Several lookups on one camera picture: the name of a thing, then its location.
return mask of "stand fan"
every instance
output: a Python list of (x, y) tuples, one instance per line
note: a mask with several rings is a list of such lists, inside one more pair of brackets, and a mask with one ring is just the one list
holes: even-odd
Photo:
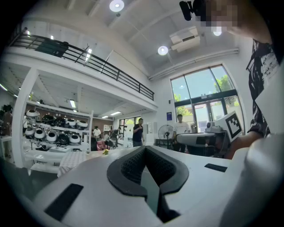
[(173, 138), (174, 128), (170, 125), (163, 125), (159, 131), (158, 136), (160, 140), (167, 139), (167, 149), (169, 149), (169, 139)]

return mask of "air conditioner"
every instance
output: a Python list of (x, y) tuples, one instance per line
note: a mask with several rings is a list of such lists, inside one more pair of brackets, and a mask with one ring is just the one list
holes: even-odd
[(195, 26), (180, 30), (170, 35), (172, 50), (181, 52), (200, 45), (200, 36)]

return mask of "chair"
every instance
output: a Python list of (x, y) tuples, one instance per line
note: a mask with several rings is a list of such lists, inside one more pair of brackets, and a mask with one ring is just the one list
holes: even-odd
[(97, 148), (98, 148), (98, 151), (103, 151), (104, 149), (109, 149), (110, 150), (110, 146), (106, 146), (105, 145), (105, 141), (97, 141)]

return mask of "white pillar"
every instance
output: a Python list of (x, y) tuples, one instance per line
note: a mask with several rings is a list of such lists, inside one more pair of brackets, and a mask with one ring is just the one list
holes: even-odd
[(15, 165), (18, 168), (24, 167), (23, 162), (23, 117), (26, 110), (26, 100), (32, 91), (32, 88), (36, 82), (39, 72), (35, 68), (31, 68), (21, 86), (18, 98), (13, 110), (12, 121), (12, 153), (15, 161)]

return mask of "wall sign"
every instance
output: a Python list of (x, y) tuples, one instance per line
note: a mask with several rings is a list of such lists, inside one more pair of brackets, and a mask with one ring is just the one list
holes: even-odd
[(167, 112), (167, 121), (172, 121), (173, 117), (172, 117), (172, 112)]

